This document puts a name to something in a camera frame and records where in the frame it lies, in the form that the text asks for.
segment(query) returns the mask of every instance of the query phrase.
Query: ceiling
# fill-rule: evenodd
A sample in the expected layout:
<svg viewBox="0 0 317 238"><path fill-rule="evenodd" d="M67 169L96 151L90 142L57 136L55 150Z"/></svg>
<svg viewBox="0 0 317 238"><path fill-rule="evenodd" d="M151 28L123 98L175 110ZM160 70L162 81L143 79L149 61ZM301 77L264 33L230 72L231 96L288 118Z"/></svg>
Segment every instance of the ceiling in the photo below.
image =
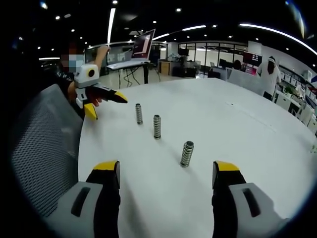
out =
<svg viewBox="0 0 317 238"><path fill-rule="evenodd" d="M287 37L238 26L239 23L252 23L273 28L300 39L316 50L317 38L307 39L317 33L315 12L309 1L295 1L306 23L304 38L284 0L118 0L116 5L112 0L42 1L47 4L47 9L40 7L40 0L32 1L32 4L23 1L18 9L14 9L18 22L14 27L19 29L18 35L23 41L32 42L27 44L28 47L41 47L37 50L39 57L58 57L62 46L69 41L75 40L82 47L106 43L110 9L114 7L111 42L133 40L134 36L129 35L131 31L153 28L156 28L155 36L170 33L159 39L168 42L176 39L177 42L232 40L247 43L258 38L260 43L286 52L310 67L317 64L316 55ZM181 31L198 25L207 27Z"/></svg>

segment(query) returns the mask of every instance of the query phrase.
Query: glass partition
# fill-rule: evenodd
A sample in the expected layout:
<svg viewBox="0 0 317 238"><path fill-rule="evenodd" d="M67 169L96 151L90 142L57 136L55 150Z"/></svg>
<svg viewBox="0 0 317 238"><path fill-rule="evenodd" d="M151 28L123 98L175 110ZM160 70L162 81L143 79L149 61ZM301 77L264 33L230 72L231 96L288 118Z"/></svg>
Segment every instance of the glass partition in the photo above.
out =
<svg viewBox="0 0 317 238"><path fill-rule="evenodd" d="M233 63L233 52L234 52L233 44L221 43L218 65L220 65L220 60L225 60L229 63Z"/></svg>
<svg viewBox="0 0 317 238"><path fill-rule="evenodd" d="M186 44L186 48L188 49L187 61L195 61L195 43Z"/></svg>
<svg viewBox="0 0 317 238"><path fill-rule="evenodd" d="M248 50L247 44L231 42L188 42L178 44L179 48L188 49L187 61L195 61L198 73L207 75L211 67L221 67L220 60L233 63L243 61L243 52Z"/></svg>
<svg viewBox="0 0 317 238"><path fill-rule="evenodd" d="M206 66L218 66L219 61L219 43L207 43Z"/></svg>

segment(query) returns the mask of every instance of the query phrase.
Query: coiled spring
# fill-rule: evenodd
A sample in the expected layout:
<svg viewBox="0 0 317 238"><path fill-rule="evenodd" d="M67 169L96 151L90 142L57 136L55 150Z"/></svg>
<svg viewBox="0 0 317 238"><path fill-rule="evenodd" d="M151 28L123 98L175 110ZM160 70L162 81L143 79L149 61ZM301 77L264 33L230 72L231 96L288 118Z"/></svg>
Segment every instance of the coiled spring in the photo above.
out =
<svg viewBox="0 0 317 238"><path fill-rule="evenodd" d="M137 114L137 123L138 124L142 124L143 123L143 119L142 119L142 109L141 109L141 105L139 103L137 103L135 105L135 112Z"/></svg>
<svg viewBox="0 0 317 238"><path fill-rule="evenodd" d="M154 115L153 124L154 124L154 138L160 139L160 116L159 115Z"/></svg>
<svg viewBox="0 0 317 238"><path fill-rule="evenodd" d="M182 160L180 162L180 165L182 167L189 166L189 162L192 157L193 150L194 150L194 143L192 141L186 141L184 144Z"/></svg>

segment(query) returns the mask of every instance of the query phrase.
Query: laptop screen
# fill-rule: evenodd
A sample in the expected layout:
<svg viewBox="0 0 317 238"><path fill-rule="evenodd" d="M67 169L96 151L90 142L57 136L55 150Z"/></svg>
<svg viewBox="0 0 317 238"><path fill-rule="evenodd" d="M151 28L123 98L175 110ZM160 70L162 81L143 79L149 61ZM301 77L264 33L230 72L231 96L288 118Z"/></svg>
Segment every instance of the laptop screen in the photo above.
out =
<svg viewBox="0 0 317 238"><path fill-rule="evenodd" d="M155 30L146 32L135 39L131 57L132 59L149 58L154 32Z"/></svg>

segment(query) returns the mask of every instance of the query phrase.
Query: black sleeve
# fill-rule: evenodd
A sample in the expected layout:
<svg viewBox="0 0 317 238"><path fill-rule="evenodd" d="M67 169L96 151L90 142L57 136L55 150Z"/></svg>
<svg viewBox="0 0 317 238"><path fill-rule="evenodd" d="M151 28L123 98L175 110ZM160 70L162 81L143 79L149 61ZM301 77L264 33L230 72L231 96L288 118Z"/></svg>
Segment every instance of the black sleeve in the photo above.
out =
<svg viewBox="0 0 317 238"><path fill-rule="evenodd" d="M9 125L12 125L25 106L42 90L58 84L67 97L71 81L58 78L54 73L43 70L38 59L26 57L21 52L12 51L6 64L6 79L1 89L5 96L5 111Z"/></svg>

